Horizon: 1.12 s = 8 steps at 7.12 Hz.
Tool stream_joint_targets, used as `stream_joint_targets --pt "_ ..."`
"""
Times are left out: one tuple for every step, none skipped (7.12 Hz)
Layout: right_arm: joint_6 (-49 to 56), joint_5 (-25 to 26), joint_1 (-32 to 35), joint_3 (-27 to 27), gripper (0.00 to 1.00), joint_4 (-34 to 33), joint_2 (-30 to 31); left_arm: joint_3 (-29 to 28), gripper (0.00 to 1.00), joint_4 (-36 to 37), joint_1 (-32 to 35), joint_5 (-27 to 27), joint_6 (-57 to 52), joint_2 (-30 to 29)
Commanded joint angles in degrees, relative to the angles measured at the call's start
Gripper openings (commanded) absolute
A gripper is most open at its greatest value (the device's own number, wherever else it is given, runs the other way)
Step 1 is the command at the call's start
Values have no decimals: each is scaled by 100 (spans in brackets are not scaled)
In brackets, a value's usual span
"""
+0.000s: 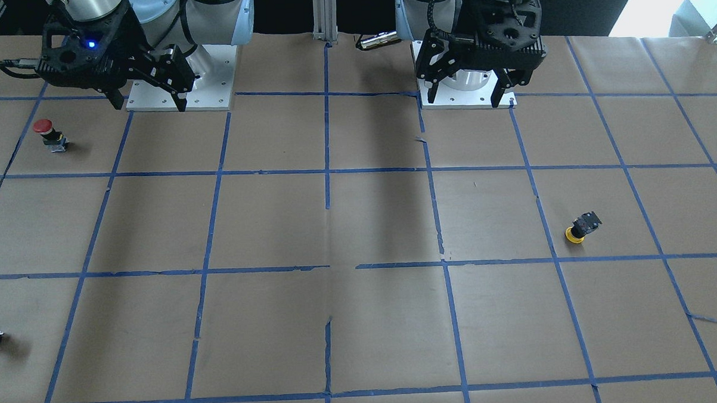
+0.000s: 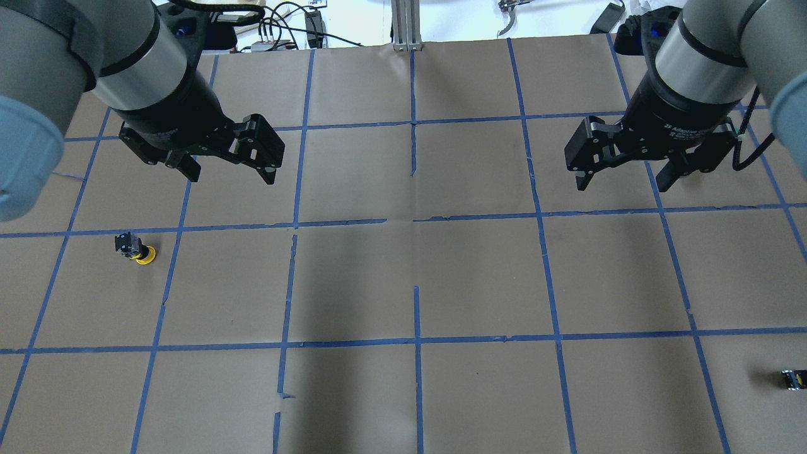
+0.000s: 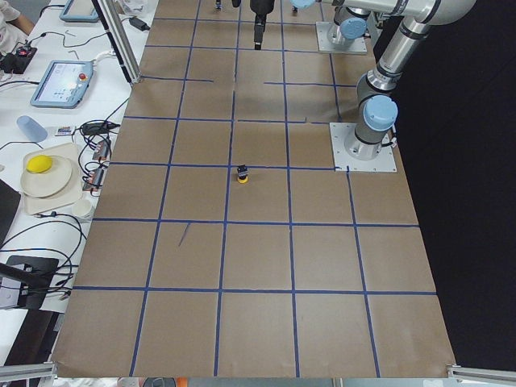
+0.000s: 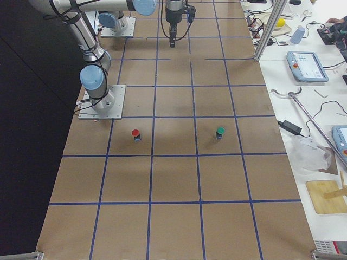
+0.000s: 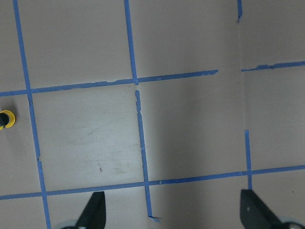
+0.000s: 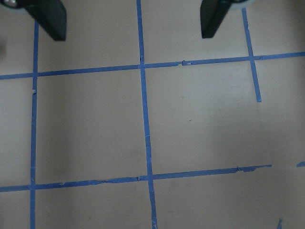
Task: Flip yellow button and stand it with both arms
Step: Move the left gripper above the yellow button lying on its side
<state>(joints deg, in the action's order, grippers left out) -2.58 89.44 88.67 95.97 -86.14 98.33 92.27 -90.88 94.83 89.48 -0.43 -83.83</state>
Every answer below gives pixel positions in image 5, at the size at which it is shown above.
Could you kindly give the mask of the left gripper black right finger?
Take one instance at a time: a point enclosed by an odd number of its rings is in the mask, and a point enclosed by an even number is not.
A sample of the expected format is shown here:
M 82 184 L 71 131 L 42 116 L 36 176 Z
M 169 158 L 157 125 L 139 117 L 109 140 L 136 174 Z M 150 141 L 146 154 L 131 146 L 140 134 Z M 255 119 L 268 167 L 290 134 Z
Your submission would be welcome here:
M 251 189 L 240 193 L 240 220 L 245 229 L 275 229 L 280 219 Z

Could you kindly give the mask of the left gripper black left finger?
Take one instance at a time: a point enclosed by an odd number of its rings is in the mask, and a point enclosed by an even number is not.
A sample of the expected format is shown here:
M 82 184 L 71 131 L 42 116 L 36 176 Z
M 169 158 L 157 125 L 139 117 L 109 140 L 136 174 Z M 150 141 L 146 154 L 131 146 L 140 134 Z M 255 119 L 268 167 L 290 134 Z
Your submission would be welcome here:
M 92 194 L 75 227 L 77 229 L 105 228 L 105 193 L 103 191 Z

